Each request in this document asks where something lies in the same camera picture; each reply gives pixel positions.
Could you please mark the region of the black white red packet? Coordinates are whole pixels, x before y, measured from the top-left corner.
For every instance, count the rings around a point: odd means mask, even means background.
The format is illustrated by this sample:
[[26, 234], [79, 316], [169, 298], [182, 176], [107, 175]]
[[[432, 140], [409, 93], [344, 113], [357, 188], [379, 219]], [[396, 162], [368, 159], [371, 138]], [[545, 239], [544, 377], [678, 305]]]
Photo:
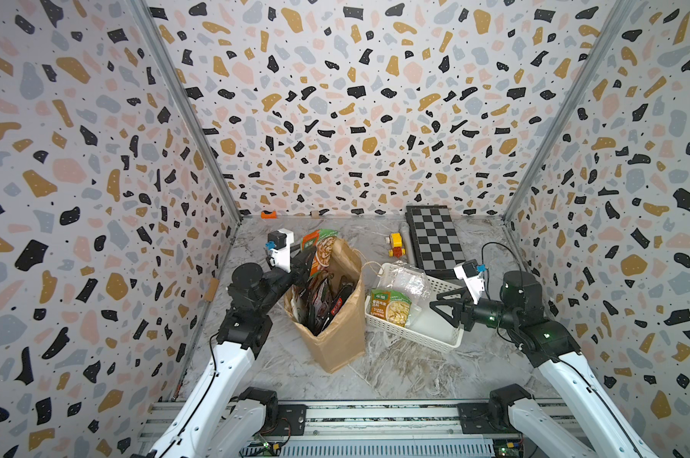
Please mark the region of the black white red packet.
[[355, 288], [356, 283], [346, 276], [342, 276], [336, 284], [333, 273], [316, 274], [297, 296], [301, 304], [299, 322], [314, 336], [318, 336], [333, 322]]

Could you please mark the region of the clear plastic sauce bag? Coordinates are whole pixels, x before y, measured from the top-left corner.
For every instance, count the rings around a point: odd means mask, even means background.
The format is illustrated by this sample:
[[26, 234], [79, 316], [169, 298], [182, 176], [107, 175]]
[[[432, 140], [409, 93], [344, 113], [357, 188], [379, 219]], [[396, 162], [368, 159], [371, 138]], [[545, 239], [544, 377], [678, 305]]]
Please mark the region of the clear plastic sauce bag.
[[383, 263], [377, 288], [400, 292], [413, 305], [424, 305], [431, 296], [431, 286], [426, 274], [407, 263]]

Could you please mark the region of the green yellow soup packet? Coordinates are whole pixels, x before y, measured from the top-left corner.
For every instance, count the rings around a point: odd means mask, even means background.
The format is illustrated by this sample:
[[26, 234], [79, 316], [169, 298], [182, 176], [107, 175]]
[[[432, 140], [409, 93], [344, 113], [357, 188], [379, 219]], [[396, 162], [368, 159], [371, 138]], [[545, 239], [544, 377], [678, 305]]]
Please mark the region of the green yellow soup packet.
[[374, 289], [371, 292], [370, 315], [394, 326], [409, 324], [412, 301], [405, 294], [388, 289]]

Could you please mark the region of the green orange condiment packet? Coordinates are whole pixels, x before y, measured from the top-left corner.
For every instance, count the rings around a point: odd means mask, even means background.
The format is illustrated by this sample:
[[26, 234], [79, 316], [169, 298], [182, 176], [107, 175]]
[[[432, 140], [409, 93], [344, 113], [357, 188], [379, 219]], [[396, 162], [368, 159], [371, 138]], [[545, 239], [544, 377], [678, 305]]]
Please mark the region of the green orange condiment packet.
[[316, 276], [318, 272], [330, 265], [333, 246], [339, 231], [334, 229], [318, 229], [306, 235], [300, 244], [302, 250], [314, 248], [314, 257], [311, 263], [310, 276]]

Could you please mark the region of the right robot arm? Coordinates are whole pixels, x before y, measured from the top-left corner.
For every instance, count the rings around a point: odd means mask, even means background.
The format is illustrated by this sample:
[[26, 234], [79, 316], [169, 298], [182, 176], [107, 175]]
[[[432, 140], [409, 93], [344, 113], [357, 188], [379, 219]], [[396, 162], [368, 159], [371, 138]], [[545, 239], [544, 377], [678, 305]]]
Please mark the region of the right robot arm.
[[498, 299], [491, 299], [486, 274], [469, 277], [464, 269], [456, 269], [463, 287], [436, 295], [431, 309], [466, 332], [477, 324], [504, 331], [509, 343], [561, 396], [587, 441], [555, 421], [520, 385], [490, 393], [488, 418], [493, 427], [522, 433], [548, 457], [654, 456], [612, 402], [566, 327], [547, 318], [543, 288], [532, 274], [505, 273]]

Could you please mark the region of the white plastic basket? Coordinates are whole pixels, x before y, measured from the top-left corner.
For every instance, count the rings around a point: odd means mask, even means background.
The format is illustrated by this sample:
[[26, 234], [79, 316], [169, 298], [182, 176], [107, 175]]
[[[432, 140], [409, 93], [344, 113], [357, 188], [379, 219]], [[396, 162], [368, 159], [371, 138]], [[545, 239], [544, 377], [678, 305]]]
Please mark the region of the white plastic basket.
[[448, 322], [430, 309], [429, 303], [430, 301], [435, 301], [439, 293], [456, 289], [457, 286], [451, 284], [451, 282], [444, 282], [430, 276], [427, 277], [431, 286], [429, 301], [424, 305], [413, 305], [412, 303], [412, 317], [409, 319], [409, 324], [406, 327], [394, 326], [371, 316], [371, 294], [368, 295], [365, 303], [366, 321], [369, 326], [375, 326], [424, 347], [448, 353], [461, 345], [463, 330], [450, 326]]

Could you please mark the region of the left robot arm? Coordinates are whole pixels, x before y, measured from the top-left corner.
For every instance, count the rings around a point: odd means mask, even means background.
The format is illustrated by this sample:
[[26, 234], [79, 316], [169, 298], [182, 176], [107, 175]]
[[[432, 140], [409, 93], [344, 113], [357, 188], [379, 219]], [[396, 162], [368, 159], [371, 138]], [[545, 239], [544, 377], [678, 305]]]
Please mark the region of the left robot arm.
[[236, 267], [228, 286], [231, 307], [209, 341], [211, 360], [146, 457], [238, 457], [274, 421], [277, 401], [272, 391], [243, 394], [232, 411], [228, 405], [269, 337], [269, 312], [292, 286], [306, 284], [314, 257], [313, 247], [302, 248], [295, 257], [285, 257], [288, 269], [274, 266], [266, 272], [257, 263]]

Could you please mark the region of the brown paper bag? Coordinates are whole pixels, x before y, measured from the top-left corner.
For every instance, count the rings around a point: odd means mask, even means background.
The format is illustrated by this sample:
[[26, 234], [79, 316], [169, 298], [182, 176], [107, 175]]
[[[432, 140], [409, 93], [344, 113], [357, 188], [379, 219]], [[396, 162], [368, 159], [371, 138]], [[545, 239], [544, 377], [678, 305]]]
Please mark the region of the brown paper bag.
[[334, 373], [365, 353], [365, 263], [335, 230], [312, 232], [300, 248], [312, 262], [284, 308], [314, 360]]

